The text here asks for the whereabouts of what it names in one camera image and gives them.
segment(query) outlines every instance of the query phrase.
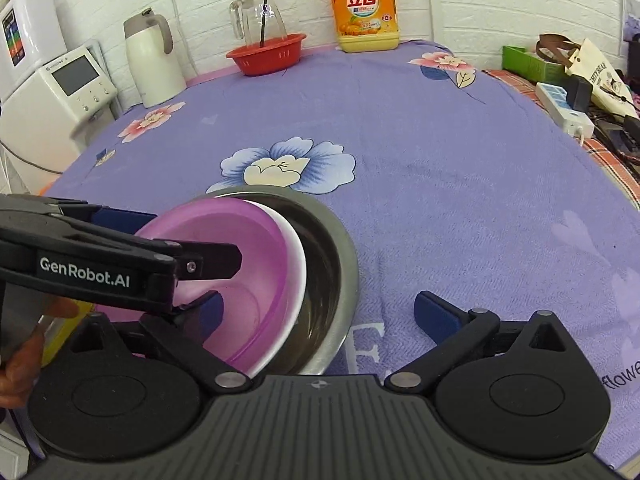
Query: white kettle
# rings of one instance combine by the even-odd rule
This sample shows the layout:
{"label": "white kettle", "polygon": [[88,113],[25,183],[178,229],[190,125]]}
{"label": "white kettle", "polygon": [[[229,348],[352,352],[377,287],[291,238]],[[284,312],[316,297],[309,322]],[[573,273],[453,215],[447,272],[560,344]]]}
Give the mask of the white kettle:
{"label": "white kettle", "polygon": [[145,9],[124,22],[124,37],[129,70],[145,108],[163,103],[187,88],[164,16]]}

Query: metal pivot screw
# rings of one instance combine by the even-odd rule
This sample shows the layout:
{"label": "metal pivot screw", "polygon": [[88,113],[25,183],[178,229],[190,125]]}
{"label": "metal pivot screw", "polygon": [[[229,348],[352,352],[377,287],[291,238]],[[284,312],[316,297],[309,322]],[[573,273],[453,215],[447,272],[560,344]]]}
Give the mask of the metal pivot screw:
{"label": "metal pivot screw", "polygon": [[389,381],[396,388],[407,390],[409,388],[419,386],[422,379],[420,378],[420,375],[414,374],[413,372],[398,372],[397,374],[393,374]]}
{"label": "metal pivot screw", "polygon": [[216,384],[222,388],[239,388],[246,383],[246,377],[238,372],[223,372],[216,377]]}

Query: pink bowl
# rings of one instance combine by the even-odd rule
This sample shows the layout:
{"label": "pink bowl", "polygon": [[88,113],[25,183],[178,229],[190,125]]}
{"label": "pink bowl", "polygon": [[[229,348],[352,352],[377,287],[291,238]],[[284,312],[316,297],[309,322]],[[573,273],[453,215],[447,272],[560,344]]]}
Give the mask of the pink bowl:
{"label": "pink bowl", "polygon": [[[287,248],[276,222],[258,206],[244,200],[212,197],[178,206],[149,222],[136,235],[238,246],[242,266],[232,279],[178,282],[174,306],[217,290],[224,301],[223,320],[203,347],[249,373],[257,358],[254,352],[250,352],[251,358],[243,355],[249,348],[262,347],[271,341],[274,325],[271,320],[282,317],[278,308],[287,277]],[[134,321],[142,315],[112,306],[98,306],[97,310],[114,322]]]}

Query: yellow bottle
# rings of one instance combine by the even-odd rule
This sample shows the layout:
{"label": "yellow bottle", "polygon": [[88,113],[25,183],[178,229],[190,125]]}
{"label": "yellow bottle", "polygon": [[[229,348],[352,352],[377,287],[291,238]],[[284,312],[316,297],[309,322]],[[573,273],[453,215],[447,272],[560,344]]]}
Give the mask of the yellow bottle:
{"label": "yellow bottle", "polygon": [[400,42],[396,0],[331,0],[345,52],[391,50]]}
{"label": "yellow bottle", "polygon": [[80,322],[94,309],[93,303],[74,300],[78,304],[78,315],[73,319],[54,319],[47,328],[42,354],[42,366],[47,366],[58,354],[66,339],[76,329]]}

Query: electrical cable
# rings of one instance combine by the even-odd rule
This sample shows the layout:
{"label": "electrical cable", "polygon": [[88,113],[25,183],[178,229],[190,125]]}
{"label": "electrical cable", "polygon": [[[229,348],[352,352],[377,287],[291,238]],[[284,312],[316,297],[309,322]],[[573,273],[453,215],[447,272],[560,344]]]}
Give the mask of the electrical cable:
{"label": "electrical cable", "polygon": [[36,164],[35,162],[30,162],[28,160],[25,160],[24,158],[22,158],[20,155],[18,155],[17,153],[15,153],[11,148],[9,148],[4,142],[2,142],[2,140],[0,140],[0,146],[2,146],[4,149],[6,149],[9,153],[11,153],[15,158],[17,158],[18,160],[20,160],[21,162],[24,162],[25,164],[28,164],[29,166],[33,166],[34,168],[37,168],[40,171],[46,171],[47,173],[53,173],[55,175],[62,175],[61,171],[56,171],[56,170],[48,170],[47,168],[43,168],[42,166],[40,166],[39,164]]}
{"label": "electrical cable", "polygon": [[595,114],[593,113],[593,108],[590,108],[589,118],[591,119],[591,121],[593,121],[595,126],[593,131],[594,137],[596,138],[596,140],[601,142],[604,145],[604,147],[607,150],[609,150],[617,158],[617,160],[619,160],[622,163],[622,165],[625,168],[629,170],[634,180],[640,183],[640,172],[636,169],[638,166],[635,166],[633,161],[629,160],[628,158],[625,157],[623,153],[620,153],[618,151],[616,145],[612,142],[612,140],[609,138],[609,135],[606,133],[606,131],[602,128],[601,124],[598,122],[598,120],[602,120],[610,123],[611,120],[607,116],[611,116],[611,115],[615,115],[619,117],[623,117],[623,116],[620,114],[612,114],[611,112],[605,112],[604,110],[599,110],[599,112],[600,113]]}
{"label": "electrical cable", "polygon": [[33,438],[29,438],[26,432],[24,431],[24,428],[20,424],[20,421],[18,420],[18,416],[16,415],[14,410],[8,410],[8,411],[9,411],[9,414],[11,415],[11,420],[14,422],[15,429],[18,431],[18,434],[20,435],[20,438],[24,442],[24,445],[29,450],[29,454],[31,455],[31,457],[36,462],[40,462],[44,460],[46,457],[44,455],[44,452],[40,449],[40,446],[37,443],[36,437],[33,436]]}
{"label": "electrical cable", "polygon": [[617,97],[618,99],[620,99],[623,103],[629,103],[630,105],[632,105],[632,107],[636,110],[636,112],[640,112],[640,108],[638,108],[636,106],[636,104],[633,101],[630,101],[629,99],[627,99],[625,96],[623,95],[618,95],[616,94],[614,91],[609,90],[608,88],[604,88],[604,86],[600,86],[600,90],[602,90],[605,94],[609,94],[613,97]]}
{"label": "electrical cable", "polygon": [[2,155],[0,156],[0,164],[2,165],[2,172],[4,173],[4,178],[6,179],[6,186],[9,188],[9,193],[11,194],[11,183],[9,182],[9,171],[6,162],[6,151],[2,150]]}
{"label": "electrical cable", "polygon": [[191,65],[191,68],[193,68],[193,72],[195,73],[195,75],[198,75],[198,69],[196,68],[196,63],[194,62],[193,57],[191,56],[191,51],[189,49],[189,45],[187,44],[187,39],[184,37],[184,32],[182,31],[182,23],[180,22],[180,12],[178,11],[178,3],[175,0],[171,0],[171,4],[174,7],[176,27],[178,29],[178,34],[180,35],[180,38],[182,40],[182,44],[184,45],[184,49],[187,53],[189,64]]}

